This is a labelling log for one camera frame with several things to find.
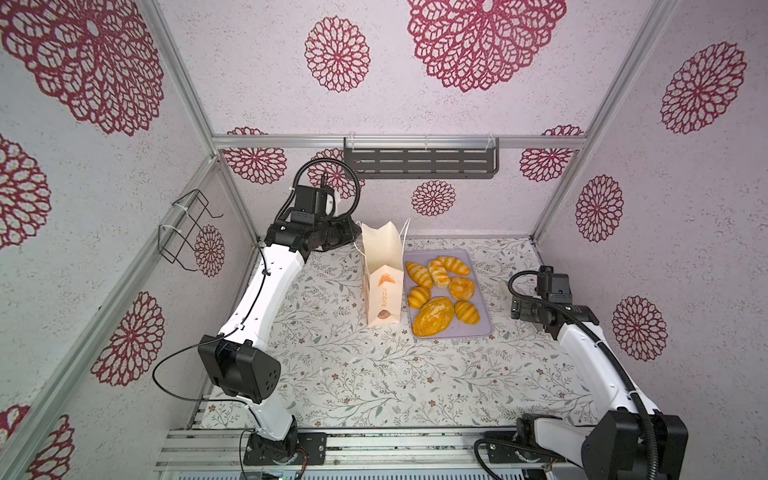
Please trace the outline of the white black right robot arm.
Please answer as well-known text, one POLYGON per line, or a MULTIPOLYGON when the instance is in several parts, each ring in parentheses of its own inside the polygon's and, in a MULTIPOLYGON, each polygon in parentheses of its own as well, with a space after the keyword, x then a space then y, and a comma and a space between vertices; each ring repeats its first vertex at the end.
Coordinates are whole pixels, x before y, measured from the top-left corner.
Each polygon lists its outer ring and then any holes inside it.
POLYGON ((581 467, 589 479, 679 479, 688 442, 680 417, 663 414, 631 379, 585 306, 513 296, 511 316, 541 325, 568 354, 593 397, 592 427, 525 414, 517 438, 531 452, 581 467))

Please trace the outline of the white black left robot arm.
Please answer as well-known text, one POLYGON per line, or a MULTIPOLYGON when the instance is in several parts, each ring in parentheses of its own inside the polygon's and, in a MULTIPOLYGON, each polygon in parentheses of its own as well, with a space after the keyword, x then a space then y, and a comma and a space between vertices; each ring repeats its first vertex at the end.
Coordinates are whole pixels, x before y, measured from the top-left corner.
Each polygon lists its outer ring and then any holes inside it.
POLYGON ((286 463, 299 449, 297 420, 276 393, 281 364, 266 352, 272 325, 309 256, 352 244, 360 234, 361 227, 349 218, 273 223, 259 253, 255 283, 219 333, 203 336, 197 347, 223 399, 245 405, 254 418, 251 439, 263 459, 286 463))

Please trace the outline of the cream paper bread bag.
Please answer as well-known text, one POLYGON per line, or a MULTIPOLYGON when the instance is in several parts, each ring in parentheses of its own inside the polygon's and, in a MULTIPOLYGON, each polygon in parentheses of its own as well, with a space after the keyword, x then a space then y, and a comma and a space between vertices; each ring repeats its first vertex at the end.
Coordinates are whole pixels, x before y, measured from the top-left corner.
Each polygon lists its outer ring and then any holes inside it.
POLYGON ((375 328, 401 321, 404 291, 404 243, 411 219, 401 228, 387 222, 371 228, 362 222, 361 245, 355 248, 363 259, 363 294, 366 325, 375 328))

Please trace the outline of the large round seeded bread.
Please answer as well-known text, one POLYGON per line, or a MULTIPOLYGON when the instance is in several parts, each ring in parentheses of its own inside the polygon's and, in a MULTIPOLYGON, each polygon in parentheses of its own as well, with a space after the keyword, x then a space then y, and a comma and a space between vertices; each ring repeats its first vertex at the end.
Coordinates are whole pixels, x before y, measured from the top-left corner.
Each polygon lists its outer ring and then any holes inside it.
POLYGON ((446 297, 428 301, 412 323, 412 333, 419 338, 431 337, 446 330, 455 316, 454 303, 446 297))

